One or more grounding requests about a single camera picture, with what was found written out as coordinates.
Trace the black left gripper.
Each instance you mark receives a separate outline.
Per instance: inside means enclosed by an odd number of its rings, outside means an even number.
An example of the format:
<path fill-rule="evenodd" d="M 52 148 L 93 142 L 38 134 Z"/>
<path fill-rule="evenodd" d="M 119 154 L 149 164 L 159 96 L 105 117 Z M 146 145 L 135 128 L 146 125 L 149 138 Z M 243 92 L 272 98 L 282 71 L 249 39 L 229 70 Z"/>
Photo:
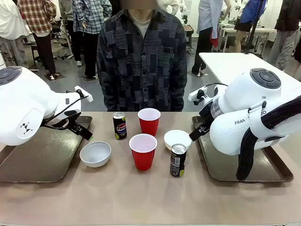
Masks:
<path fill-rule="evenodd" d="M 83 139 L 90 141 L 93 133 L 88 129 L 92 118 L 77 118 L 76 120 L 69 119 L 67 129 L 74 134 L 81 136 Z"/>

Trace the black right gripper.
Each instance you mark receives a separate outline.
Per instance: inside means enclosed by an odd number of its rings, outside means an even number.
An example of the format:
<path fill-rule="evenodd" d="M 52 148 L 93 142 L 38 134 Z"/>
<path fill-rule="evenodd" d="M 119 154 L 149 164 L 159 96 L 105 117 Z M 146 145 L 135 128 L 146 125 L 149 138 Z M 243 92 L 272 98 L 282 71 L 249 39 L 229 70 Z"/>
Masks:
<path fill-rule="evenodd" d="M 200 136 L 205 135 L 210 130 L 210 126 L 213 122 L 211 105 L 204 106 L 199 112 L 199 115 L 202 119 L 202 123 L 190 133 L 189 136 L 192 141 L 196 141 Z"/>

